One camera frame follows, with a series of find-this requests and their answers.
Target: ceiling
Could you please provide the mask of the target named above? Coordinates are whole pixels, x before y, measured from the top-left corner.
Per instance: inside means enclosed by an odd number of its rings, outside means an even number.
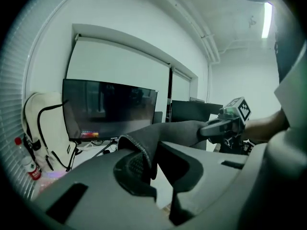
[[[220,52],[227,48],[273,48],[274,16],[268,39],[261,39],[264,5],[247,0],[191,0]]]

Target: monitor stand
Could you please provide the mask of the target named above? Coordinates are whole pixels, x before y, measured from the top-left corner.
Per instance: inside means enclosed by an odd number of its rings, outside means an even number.
[[[110,146],[117,144],[118,142],[115,141],[114,139],[111,139],[110,143],[108,145],[106,145],[104,148],[102,148],[94,157],[97,157],[100,153],[102,153],[104,150],[106,150],[107,148],[109,148]]]

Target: black monitor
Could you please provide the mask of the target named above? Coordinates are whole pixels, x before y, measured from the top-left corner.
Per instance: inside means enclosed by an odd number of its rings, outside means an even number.
[[[155,90],[89,80],[63,80],[62,101],[70,140],[115,139],[153,123]]]
[[[223,105],[199,102],[172,101],[172,122],[196,120],[207,122],[210,114],[218,114]]]

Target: gray fabric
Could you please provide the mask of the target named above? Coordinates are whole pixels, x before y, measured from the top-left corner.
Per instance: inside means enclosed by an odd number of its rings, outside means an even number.
[[[199,134],[199,129],[205,126],[206,124],[200,121],[153,124],[120,136],[118,149],[140,150],[149,168],[156,171],[156,164],[153,161],[159,141],[191,147],[205,140],[205,137]]]

